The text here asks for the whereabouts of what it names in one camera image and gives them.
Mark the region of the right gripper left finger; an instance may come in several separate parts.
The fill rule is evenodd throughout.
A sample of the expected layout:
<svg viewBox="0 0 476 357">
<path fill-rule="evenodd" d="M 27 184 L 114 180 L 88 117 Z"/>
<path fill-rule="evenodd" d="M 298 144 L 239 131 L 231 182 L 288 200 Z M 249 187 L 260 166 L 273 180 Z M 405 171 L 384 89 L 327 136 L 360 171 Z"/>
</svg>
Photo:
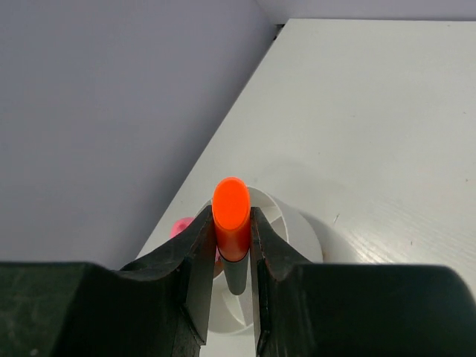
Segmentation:
<svg viewBox="0 0 476 357">
<path fill-rule="evenodd" d="M 123 268 L 1 264 L 3 356 L 197 356 L 208 336 L 210 208 Z"/>
</svg>

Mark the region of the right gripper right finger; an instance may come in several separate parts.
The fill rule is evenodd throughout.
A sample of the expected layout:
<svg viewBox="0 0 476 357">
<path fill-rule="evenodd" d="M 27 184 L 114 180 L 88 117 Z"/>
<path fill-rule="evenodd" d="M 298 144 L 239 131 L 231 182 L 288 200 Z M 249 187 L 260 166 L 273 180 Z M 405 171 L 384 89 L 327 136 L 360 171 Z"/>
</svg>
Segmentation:
<svg viewBox="0 0 476 357">
<path fill-rule="evenodd" d="M 251 211 L 258 356 L 473 356 L 475 299 L 445 266 L 312 263 Z"/>
</svg>

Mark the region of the orange highlighter cap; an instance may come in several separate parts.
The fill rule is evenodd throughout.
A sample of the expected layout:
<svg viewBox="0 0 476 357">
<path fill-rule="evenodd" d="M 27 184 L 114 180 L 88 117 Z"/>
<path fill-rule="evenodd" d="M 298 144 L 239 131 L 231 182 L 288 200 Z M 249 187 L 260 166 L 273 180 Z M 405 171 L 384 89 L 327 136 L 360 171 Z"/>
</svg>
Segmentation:
<svg viewBox="0 0 476 357">
<path fill-rule="evenodd" d="M 248 187 L 237 177 L 224 178 L 216 186 L 211 203 L 219 253 L 229 262 L 238 262 L 248 253 L 251 241 Z"/>
</svg>

